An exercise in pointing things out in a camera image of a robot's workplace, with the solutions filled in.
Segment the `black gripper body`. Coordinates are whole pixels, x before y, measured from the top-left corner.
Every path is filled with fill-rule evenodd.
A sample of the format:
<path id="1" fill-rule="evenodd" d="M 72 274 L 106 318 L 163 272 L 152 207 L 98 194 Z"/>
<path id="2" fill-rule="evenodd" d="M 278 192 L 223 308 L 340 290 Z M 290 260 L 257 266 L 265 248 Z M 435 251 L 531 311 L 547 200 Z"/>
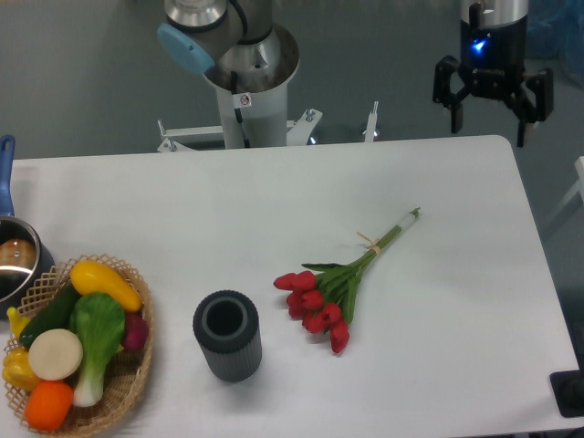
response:
<path id="1" fill-rule="evenodd" d="M 470 94 L 503 100 L 523 82 L 527 1 L 463 1 L 458 74 Z"/>

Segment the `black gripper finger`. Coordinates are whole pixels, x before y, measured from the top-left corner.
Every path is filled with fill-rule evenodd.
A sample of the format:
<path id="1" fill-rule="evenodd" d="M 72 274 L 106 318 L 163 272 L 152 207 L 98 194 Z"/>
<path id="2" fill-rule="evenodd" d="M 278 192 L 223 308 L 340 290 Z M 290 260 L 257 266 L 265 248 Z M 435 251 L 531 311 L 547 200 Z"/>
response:
<path id="1" fill-rule="evenodd" d="M 451 133 L 458 133 L 463 127 L 463 100 L 470 94 L 466 85 L 457 92 L 452 91 L 451 79 L 458 73 L 459 67 L 460 62 L 456 58 L 446 56 L 438 61 L 434 68 L 433 102 L 442 104 L 450 111 Z"/>
<path id="2" fill-rule="evenodd" d="M 518 119 L 516 146 L 527 141 L 529 125 L 545 121 L 554 109 L 554 73 L 543 68 L 537 73 L 523 72 L 504 85 L 506 106 Z"/>

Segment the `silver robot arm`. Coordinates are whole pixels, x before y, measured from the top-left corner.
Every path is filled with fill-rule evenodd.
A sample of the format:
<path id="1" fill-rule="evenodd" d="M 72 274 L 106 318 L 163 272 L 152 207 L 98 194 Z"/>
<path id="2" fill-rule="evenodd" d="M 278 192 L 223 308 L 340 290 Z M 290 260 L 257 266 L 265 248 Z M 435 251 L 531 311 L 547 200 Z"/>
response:
<path id="1" fill-rule="evenodd" d="M 179 66 L 215 89 L 228 149 L 288 145 L 287 84 L 299 62 L 296 40 L 272 17 L 269 1 L 166 1 L 159 43 Z M 518 119 L 517 145 L 528 126 L 554 109 L 553 72 L 525 70 L 527 1 L 463 1 L 460 56 L 435 66 L 433 101 L 463 127 L 472 95 L 502 101 Z"/>

